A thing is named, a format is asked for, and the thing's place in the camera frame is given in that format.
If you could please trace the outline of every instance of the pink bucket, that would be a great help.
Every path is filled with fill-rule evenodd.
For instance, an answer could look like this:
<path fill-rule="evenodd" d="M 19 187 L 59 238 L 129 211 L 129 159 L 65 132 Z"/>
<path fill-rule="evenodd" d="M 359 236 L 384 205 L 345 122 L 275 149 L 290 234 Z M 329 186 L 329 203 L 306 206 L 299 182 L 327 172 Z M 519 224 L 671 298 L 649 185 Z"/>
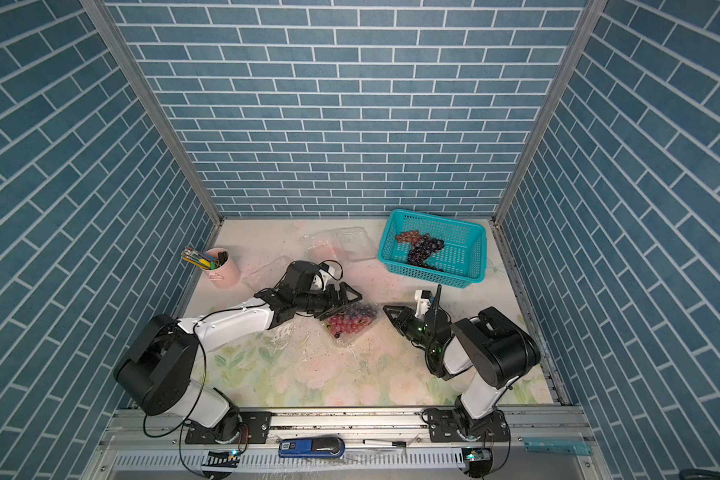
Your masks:
<path fill-rule="evenodd" d="M 212 248 L 206 252 L 206 255 L 219 259 L 219 254 L 226 252 L 223 248 Z M 234 260 L 227 252 L 227 261 L 215 270 L 203 270 L 208 275 L 208 279 L 216 286 L 216 288 L 232 288 L 240 282 L 240 269 L 237 268 Z"/>

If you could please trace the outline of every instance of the marker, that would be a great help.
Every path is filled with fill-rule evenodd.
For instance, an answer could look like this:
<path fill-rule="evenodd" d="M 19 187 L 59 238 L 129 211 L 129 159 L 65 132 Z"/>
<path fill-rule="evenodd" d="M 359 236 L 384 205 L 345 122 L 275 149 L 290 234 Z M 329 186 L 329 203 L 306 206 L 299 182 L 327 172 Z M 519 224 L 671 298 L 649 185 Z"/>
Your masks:
<path fill-rule="evenodd" d="M 408 444 L 405 442 L 384 442 L 382 440 L 363 440 L 362 442 L 365 443 L 365 445 L 378 447 L 405 448 L 408 446 Z"/>

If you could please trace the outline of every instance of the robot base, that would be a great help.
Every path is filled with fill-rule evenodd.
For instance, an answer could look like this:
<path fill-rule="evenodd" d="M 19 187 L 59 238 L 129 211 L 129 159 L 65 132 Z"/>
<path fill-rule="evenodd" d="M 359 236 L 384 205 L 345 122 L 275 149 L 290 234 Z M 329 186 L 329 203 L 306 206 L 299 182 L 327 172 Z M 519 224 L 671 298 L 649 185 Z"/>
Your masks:
<path fill-rule="evenodd" d="M 429 422 L 429 439 L 434 443 L 447 443 L 447 442 L 463 442 L 468 440 L 470 442 L 478 442 L 483 439 L 483 435 L 490 429 L 494 434 L 494 442 L 508 442 L 509 441 L 509 427 L 507 426 L 507 420 L 504 418 L 504 414 L 501 410 L 494 410 L 488 416 L 485 416 L 479 420 L 473 420 L 466 415 L 466 412 L 461 412 L 459 408 L 454 410 L 441 410 L 440 408 L 427 408 L 424 411 L 424 415 Z M 470 425 L 464 428 L 466 432 L 472 432 L 470 435 L 464 434 L 459 423 L 463 421 L 457 421 L 457 417 L 466 416 L 470 421 Z"/>
<path fill-rule="evenodd" d="M 240 426 L 248 426 L 248 443 L 266 443 L 269 434 L 269 423 L 272 420 L 270 412 L 241 412 Z M 238 433 L 230 438 L 229 442 L 238 442 L 240 432 L 244 432 L 244 428 L 240 428 Z M 187 445 L 219 445 L 220 443 L 214 436 L 212 428 L 206 428 L 199 423 L 192 422 L 192 427 L 186 433 L 185 444 Z"/>

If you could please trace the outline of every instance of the aluminum frame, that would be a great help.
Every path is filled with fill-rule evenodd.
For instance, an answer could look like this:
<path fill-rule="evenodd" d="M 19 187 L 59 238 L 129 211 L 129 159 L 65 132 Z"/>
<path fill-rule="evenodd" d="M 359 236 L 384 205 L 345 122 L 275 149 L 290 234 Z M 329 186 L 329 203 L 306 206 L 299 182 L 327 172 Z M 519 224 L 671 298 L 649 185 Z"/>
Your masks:
<path fill-rule="evenodd" d="M 558 370 L 555 365 L 549 343 L 544 337 L 544 333 L 541 331 L 538 316 L 536 315 L 530 299 L 528 298 L 528 291 L 525 288 L 525 283 L 518 272 L 518 264 L 515 263 L 512 252 L 510 251 L 507 236 L 504 234 L 503 228 L 493 222 L 490 224 L 490 231 L 496 239 L 496 246 L 499 248 L 499 254 L 501 255 L 501 259 L 504 261 L 504 270 L 507 272 L 509 282 L 512 284 L 514 295 L 518 299 L 520 312 L 523 313 L 523 318 L 526 320 L 525 324 L 528 327 L 530 335 L 536 340 L 539 350 L 541 351 L 541 368 L 551 377 L 552 384 L 554 385 L 554 389 L 557 393 L 558 401 L 562 405 L 570 405 L 570 394 L 566 390 L 563 377 L 560 375 L 560 370 Z"/>
<path fill-rule="evenodd" d="M 134 53 L 128 48 L 125 37 L 117 25 L 115 25 L 115 20 L 104 4 L 104 0 L 80 0 L 80 4 L 83 5 L 83 9 L 96 27 L 99 35 L 101 35 L 101 39 L 104 40 L 115 62 L 117 62 L 126 80 L 136 93 L 136 97 L 139 99 L 139 102 L 141 102 L 141 106 L 144 107 L 144 111 L 150 116 L 150 119 L 152 119 L 157 133 L 159 133 L 160 137 L 165 141 L 168 150 L 170 150 L 173 155 L 174 161 L 179 165 L 179 168 L 181 168 L 181 171 L 190 183 L 192 190 L 194 190 L 200 199 L 202 207 L 208 213 L 208 216 L 210 216 L 214 226 L 220 226 L 222 215 L 219 212 L 219 208 L 216 206 L 208 189 L 198 175 L 197 169 L 192 164 L 192 159 L 190 159 L 189 154 L 184 149 L 184 145 L 173 129 L 173 125 L 168 120 L 168 117 L 166 117 L 163 108 L 160 106 L 160 102 L 157 100 L 157 96 L 155 96 L 155 92 L 152 90 L 152 87 L 150 87 L 150 84 L 147 83 L 134 57 Z"/>
<path fill-rule="evenodd" d="M 590 40 L 590 36 L 607 2 L 608 0 L 589 0 L 584 11 L 581 13 L 581 17 L 576 24 L 576 30 L 574 30 L 574 36 L 570 40 L 570 45 L 568 45 L 568 48 L 565 50 L 557 73 L 552 80 L 549 92 L 544 97 L 544 102 L 539 109 L 539 116 L 534 122 L 530 135 L 528 135 L 528 140 L 525 142 L 525 146 L 523 146 L 523 151 L 520 153 L 518 165 L 512 172 L 509 182 L 507 183 L 507 188 L 504 190 L 504 195 L 499 201 L 496 214 L 494 214 L 494 222 L 498 225 L 501 225 L 509 212 L 509 207 L 512 205 L 514 196 L 518 193 L 518 188 L 520 188 L 520 183 L 523 181 L 525 172 L 528 171 L 530 162 L 533 161 L 541 139 L 547 131 L 547 126 L 549 126 L 550 120 L 552 120 L 552 114 L 554 114 L 555 109 L 557 109 L 557 104 L 563 97 L 563 93 L 565 93 L 568 81 L 574 76 L 574 70 L 579 63 L 581 54 L 584 52 L 584 47 Z"/>
<path fill-rule="evenodd" d="M 369 436 L 377 439 L 405 440 L 409 442 L 408 451 L 416 453 L 431 452 L 433 448 L 460 448 L 476 446 L 476 442 L 454 440 L 450 443 L 432 443 L 429 441 L 428 428 L 421 420 L 424 407 L 331 407 L 331 408 L 242 408 L 244 412 L 271 412 L 272 422 L 266 444 L 250 445 L 248 451 L 263 454 L 278 449 L 280 438 L 305 436 L 340 435 L 347 448 L 362 446 L 362 440 Z M 523 438 L 560 438 L 584 441 L 592 448 L 591 456 L 579 456 L 578 463 L 585 480 L 603 480 L 605 465 L 599 455 L 598 447 L 584 411 L 580 406 L 504 406 L 507 423 L 512 434 L 512 448 L 520 448 Z M 176 462 L 179 432 L 164 438 L 147 438 L 142 433 L 143 413 L 139 409 L 116 410 L 104 436 L 91 460 L 85 474 L 86 480 L 106 480 L 115 470 L 127 466 L 119 465 L 118 458 L 123 456 L 152 456 L 171 458 L 171 467 L 181 469 Z M 178 417 L 161 415 L 150 417 L 149 429 L 157 432 L 174 427 Z M 497 442 L 496 446 L 507 446 L 507 442 Z M 196 463 L 199 454 L 206 452 L 208 446 L 182 446 L 185 459 L 192 458 Z M 430 468 L 437 468 L 433 463 Z M 390 468 L 409 468 L 406 465 L 389 465 Z M 267 472 L 266 465 L 256 469 L 249 466 L 248 472 Z"/>

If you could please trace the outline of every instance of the blue brick wall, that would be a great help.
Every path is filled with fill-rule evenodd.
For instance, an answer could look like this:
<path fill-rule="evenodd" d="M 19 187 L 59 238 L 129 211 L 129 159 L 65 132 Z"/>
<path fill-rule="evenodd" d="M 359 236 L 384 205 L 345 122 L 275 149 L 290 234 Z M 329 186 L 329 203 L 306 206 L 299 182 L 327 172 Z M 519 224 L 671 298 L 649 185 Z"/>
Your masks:
<path fill-rule="evenodd" d="M 614 476 L 720 469 L 720 2 L 607 3 L 506 232 Z"/>
<path fill-rule="evenodd" d="M 225 216 L 486 217 L 585 0 L 234 4 L 107 3 Z"/>
<path fill-rule="evenodd" d="M 0 0 L 0 478 L 82 473 L 210 228 L 77 0 Z"/>

